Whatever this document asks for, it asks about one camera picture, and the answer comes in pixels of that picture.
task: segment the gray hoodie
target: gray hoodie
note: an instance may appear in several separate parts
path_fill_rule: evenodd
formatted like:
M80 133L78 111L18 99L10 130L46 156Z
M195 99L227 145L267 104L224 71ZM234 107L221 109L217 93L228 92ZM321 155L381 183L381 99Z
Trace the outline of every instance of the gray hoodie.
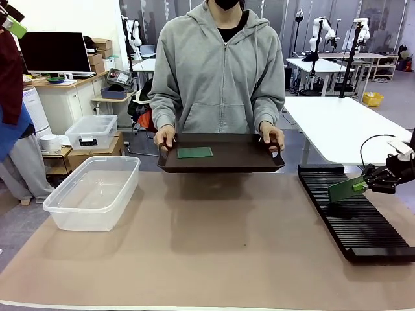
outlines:
M206 3L160 33L149 94L157 129L178 133L255 133L276 125L285 102L281 43L266 19L249 11L224 43Z

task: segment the blue garment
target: blue garment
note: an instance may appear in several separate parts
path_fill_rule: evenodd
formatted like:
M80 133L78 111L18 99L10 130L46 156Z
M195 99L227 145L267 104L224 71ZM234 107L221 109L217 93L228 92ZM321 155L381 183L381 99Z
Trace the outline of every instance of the blue garment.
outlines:
M27 126L33 122L24 103L21 105L20 117L16 125L2 123L1 120L3 120L3 110L0 106L0 162L3 162Z

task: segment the monitor screen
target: monitor screen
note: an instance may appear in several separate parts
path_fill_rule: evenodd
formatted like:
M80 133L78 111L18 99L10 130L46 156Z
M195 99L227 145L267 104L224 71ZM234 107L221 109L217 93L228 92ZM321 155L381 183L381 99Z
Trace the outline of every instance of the monitor screen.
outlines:
M80 32L28 32L19 40L19 45L29 72L91 71Z

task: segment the yellow plastic crate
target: yellow plastic crate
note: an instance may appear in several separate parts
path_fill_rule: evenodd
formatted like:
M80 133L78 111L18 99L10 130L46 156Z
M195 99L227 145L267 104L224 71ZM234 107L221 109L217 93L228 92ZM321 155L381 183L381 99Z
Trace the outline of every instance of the yellow plastic crate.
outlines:
M363 103L369 107L379 107L383 99L384 96L379 93L367 92L363 95Z

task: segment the person in maroon shirt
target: person in maroon shirt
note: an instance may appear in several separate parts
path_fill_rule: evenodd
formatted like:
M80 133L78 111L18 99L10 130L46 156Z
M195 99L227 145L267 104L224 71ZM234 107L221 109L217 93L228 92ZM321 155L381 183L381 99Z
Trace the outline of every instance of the person in maroon shirt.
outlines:
M22 101L22 73L14 38L0 27L0 178L28 205L31 198L43 200L54 189L46 180L34 125Z

